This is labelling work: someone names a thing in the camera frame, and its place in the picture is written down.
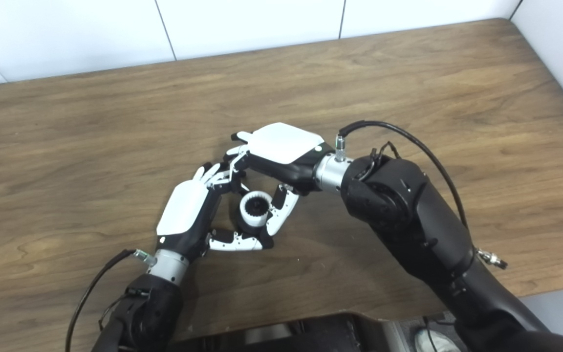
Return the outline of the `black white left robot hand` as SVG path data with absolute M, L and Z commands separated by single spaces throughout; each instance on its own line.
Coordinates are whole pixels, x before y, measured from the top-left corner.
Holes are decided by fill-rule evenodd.
M 221 199 L 232 192 L 230 172 L 224 163 L 206 163 L 194 176 L 173 190 L 156 227 L 156 252 L 170 252 L 189 261 L 207 250 L 225 252 L 270 249 L 273 236 L 261 235 L 272 198 L 250 192 L 240 184 L 243 196 L 235 230 L 212 226 Z

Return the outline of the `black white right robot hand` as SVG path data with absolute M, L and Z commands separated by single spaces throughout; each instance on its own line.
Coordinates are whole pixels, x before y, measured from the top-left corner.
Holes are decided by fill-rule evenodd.
M 318 134 L 286 123 L 272 123 L 252 133 L 237 132 L 232 140 L 242 142 L 223 157 L 233 173 L 249 169 L 280 183 L 260 232 L 274 236 L 300 196 L 322 191 L 317 168 L 334 149 Z

